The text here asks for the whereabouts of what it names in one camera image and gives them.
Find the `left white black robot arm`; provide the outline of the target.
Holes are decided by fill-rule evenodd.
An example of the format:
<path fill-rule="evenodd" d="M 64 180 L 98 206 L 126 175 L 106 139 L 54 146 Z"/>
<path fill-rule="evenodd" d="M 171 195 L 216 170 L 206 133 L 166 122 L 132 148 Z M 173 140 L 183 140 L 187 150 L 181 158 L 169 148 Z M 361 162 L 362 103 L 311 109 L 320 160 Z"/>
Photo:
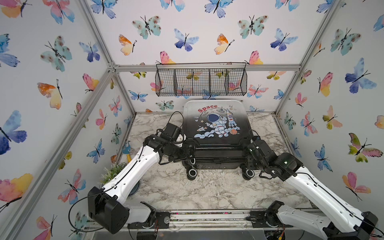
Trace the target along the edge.
<path fill-rule="evenodd" d="M 171 123 L 146 137 L 138 153 L 122 171 L 103 187 L 89 191 L 89 217 L 111 234 L 128 224 L 139 223 L 151 228 L 156 222 L 156 209 L 146 202 L 126 204 L 126 201 L 144 174 L 154 164 L 160 164 L 163 156 L 170 162 L 189 156 L 183 147 L 186 138 L 184 131 Z"/>

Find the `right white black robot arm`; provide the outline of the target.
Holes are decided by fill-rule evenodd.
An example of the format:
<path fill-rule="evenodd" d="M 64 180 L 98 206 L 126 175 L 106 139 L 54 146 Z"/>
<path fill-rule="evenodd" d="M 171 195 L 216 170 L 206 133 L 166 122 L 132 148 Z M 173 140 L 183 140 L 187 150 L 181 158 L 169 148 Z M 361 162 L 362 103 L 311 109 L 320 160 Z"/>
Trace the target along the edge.
<path fill-rule="evenodd" d="M 265 212 L 269 226 L 293 226 L 323 240 L 369 240 L 377 230 L 378 218 L 348 204 L 322 184 L 304 164 L 290 153 L 279 156 L 260 137 L 247 147 L 248 158 L 260 171 L 260 178 L 278 178 L 291 185 L 314 203 L 323 216 L 295 209 L 274 201 Z"/>

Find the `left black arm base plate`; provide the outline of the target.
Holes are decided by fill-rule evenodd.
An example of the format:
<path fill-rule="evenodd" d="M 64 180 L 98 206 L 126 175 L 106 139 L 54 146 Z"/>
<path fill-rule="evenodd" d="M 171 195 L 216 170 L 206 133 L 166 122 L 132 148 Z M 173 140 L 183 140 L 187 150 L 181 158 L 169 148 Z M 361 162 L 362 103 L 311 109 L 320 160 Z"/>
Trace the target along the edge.
<path fill-rule="evenodd" d="M 143 223 L 128 224 L 129 229 L 168 229 L 171 222 L 170 212 L 155 212 L 150 214 L 149 220 Z"/>

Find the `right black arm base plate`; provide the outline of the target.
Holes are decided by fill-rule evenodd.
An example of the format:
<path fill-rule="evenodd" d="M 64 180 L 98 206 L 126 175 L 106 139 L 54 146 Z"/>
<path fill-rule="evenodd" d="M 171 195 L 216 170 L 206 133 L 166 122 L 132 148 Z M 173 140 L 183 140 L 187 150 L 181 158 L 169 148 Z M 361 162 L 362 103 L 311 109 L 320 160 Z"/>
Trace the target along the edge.
<path fill-rule="evenodd" d="M 292 228 L 291 225 L 283 224 L 273 211 L 250 211 L 246 220 L 252 223 L 253 228 Z"/>

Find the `black white space suitcase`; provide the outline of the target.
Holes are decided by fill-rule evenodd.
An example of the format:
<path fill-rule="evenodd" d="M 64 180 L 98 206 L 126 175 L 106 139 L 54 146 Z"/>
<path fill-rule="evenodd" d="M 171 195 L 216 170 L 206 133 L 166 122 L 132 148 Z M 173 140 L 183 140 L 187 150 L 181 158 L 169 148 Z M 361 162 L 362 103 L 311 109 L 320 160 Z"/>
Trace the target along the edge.
<path fill-rule="evenodd" d="M 192 100 L 183 108 L 183 131 L 188 158 L 182 162 L 190 181 L 198 170 L 242 170 L 243 179 L 255 175 L 248 164 L 247 146 L 253 131 L 244 105 L 236 100 Z"/>

